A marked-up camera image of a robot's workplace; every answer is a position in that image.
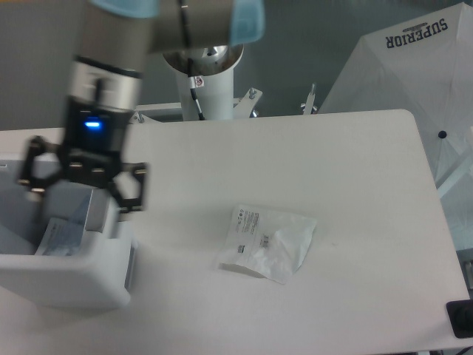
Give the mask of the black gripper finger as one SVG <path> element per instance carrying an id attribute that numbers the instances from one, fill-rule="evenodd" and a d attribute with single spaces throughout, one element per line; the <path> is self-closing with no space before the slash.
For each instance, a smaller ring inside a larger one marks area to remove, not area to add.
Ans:
<path id="1" fill-rule="evenodd" d="M 122 171 L 108 184 L 108 192 L 118 205 L 118 221 L 146 209 L 147 163 L 125 163 Z"/>
<path id="2" fill-rule="evenodd" d="M 32 136 L 27 142 L 27 150 L 16 182 L 26 189 L 27 196 L 37 204 L 34 222 L 41 221 L 48 189 L 64 177 L 60 163 L 56 163 L 55 169 L 48 174 L 40 172 L 40 157 L 52 155 L 53 158 L 57 158 L 58 149 L 58 144 L 51 143 L 40 135 Z"/>

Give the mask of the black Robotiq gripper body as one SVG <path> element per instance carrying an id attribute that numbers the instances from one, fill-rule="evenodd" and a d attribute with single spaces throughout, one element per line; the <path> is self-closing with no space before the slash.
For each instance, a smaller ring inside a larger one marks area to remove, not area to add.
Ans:
<path id="1" fill-rule="evenodd" d="M 58 159 L 64 178 L 105 189 L 121 172 L 129 111 L 68 97 Z"/>

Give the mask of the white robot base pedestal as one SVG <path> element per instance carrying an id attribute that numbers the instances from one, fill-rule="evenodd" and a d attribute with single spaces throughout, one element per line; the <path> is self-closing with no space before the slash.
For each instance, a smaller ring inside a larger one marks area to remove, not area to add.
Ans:
<path id="1" fill-rule="evenodd" d="M 174 71 L 184 121 L 224 121 L 234 114 L 234 68 L 244 46 L 214 46 L 163 55 Z"/>

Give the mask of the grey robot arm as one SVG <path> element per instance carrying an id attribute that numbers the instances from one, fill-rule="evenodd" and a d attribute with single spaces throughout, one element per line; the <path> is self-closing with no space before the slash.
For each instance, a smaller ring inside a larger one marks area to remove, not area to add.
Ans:
<path id="1" fill-rule="evenodd" d="M 145 186 L 146 163 L 122 158 L 126 131 L 140 94 L 146 57 L 228 48 L 260 40 L 263 1 L 88 1 L 60 143 L 30 139 L 17 177 L 45 196 L 61 180 L 106 190 L 123 214 L 143 209 L 143 194 L 125 198 L 116 177 L 129 173 Z"/>

